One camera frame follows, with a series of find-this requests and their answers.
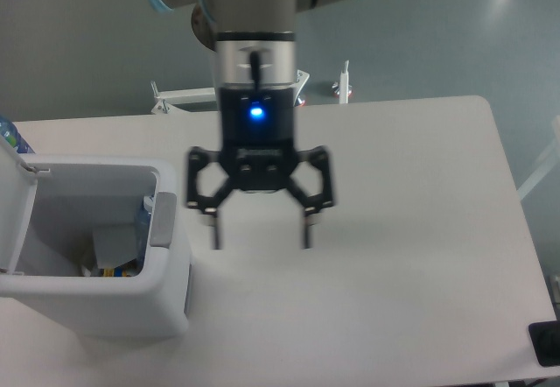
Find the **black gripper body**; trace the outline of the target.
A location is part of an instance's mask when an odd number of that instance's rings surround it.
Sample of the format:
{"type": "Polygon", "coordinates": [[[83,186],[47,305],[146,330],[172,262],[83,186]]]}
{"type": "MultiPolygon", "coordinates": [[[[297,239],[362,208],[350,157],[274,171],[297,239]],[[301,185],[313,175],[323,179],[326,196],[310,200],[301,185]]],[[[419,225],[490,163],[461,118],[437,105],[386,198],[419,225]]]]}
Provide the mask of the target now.
{"type": "Polygon", "coordinates": [[[222,192],[276,192],[293,182],[294,88],[220,88],[222,192]]]}

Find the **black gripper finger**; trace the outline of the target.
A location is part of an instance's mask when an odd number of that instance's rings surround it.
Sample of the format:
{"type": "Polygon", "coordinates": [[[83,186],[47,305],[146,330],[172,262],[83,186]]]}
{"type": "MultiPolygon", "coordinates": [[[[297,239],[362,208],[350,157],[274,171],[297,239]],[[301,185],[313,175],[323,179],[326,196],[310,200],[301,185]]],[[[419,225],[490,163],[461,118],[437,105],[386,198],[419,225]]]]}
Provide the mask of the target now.
{"type": "Polygon", "coordinates": [[[187,208],[197,210],[212,230],[211,248],[221,250],[221,205],[234,191],[232,178],[221,167],[221,153],[194,146],[186,155],[187,208]]]}
{"type": "Polygon", "coordinates": [[[336,204],[330,152],[325,146],[295,152],[286,190],[301,207],[302,248],[312,247],[312,226],[320,213],[336,204]]]}

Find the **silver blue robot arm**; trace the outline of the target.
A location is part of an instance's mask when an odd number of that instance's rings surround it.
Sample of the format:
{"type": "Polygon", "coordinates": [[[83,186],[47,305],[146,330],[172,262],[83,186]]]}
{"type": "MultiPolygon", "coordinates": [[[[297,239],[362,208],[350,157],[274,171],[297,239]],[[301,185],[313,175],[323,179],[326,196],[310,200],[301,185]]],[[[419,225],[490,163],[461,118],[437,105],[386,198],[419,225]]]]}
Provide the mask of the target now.
{"type": "Polygon", "coordinates": [[[335,198],[329,151],[295,146],[296,16],[344,0],[148,1],[159,12],[192,6],[202,16],[193,31],[215,54],[221,145],[188,151],[186,206],[217,227],[232,192],[286,191],[302,209],[310,248],[312,218],[335,198]]]}

